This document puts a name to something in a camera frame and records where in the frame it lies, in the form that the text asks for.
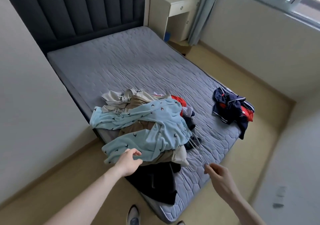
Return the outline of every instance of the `hand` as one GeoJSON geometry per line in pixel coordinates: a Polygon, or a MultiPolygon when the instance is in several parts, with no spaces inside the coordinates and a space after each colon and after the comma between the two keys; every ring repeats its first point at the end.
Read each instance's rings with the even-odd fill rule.
{"type": "Polygon", "coordinates": [[[141,156],[141,152],[137,149],[127,149],[121,154],[119,160],[114,165],[114,168],[118,169],[118,172],[122,177],[133,174],[140,164],[142,164],[142,159],[133,159],[133,155],[141,156]]]}
{"type": "Polygon", "coordinates": [[[229,205],[241,198],[232,175],[226,167],[216,163],[205,164],[204,173],[209,174],[214,189],[229,205]]]}

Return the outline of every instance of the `nightstand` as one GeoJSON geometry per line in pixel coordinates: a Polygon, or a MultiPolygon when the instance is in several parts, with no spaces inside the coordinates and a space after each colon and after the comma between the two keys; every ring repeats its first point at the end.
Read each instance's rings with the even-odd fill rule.
{"type": "Polygon", "coordinates": [[[150,0],[149,28],[164,39],[183,41],[189,37],[200,0],[150,0]]]}

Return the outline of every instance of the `gray mattress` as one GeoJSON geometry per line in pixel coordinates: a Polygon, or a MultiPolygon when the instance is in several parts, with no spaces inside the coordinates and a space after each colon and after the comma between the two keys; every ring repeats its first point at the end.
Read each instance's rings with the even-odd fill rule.
{"type": "MultiPolygon", "coordinates": [[[[213,91],[222,85],[147,27],[73,45],[47,56],[87,119],[95,106],[104,105],[103,93],[133,87],[180,96],[194,108],[196,130],[203,139],[198,151],[207,163],[219,163],[240,135],[235,123],[227,125],[211,114],[213,91]]],[[[98,133],[106,143],[118,135],[117,131],[103,129],[98,133]]],[[[187,159],[190,165],[175,175],[178,194],[173,206],[144,196],[166,223],[178,219],[209,179],[195,150],[188,152],[187,159]]]]}

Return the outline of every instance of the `sneaker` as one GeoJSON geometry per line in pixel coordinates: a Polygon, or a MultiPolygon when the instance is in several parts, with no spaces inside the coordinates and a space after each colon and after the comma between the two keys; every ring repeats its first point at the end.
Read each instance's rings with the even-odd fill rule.
{"type": "Polygon", "coordinates": [[[136,205],[132,205],[128,212],[127,225],[140,225],[140,214],[136,205]]]}

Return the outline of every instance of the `curtain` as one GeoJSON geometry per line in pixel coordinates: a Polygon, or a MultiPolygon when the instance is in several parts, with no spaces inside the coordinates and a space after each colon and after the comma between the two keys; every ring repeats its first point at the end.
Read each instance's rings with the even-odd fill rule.
{"type": "Polygon", "coordinates": [[[188,43],[196,45],[200,39],[202,29],[205,27],[213,8],[215,0],[201,0],[197,15],[195,16],[194,24],[192,25],[188,43]]]}

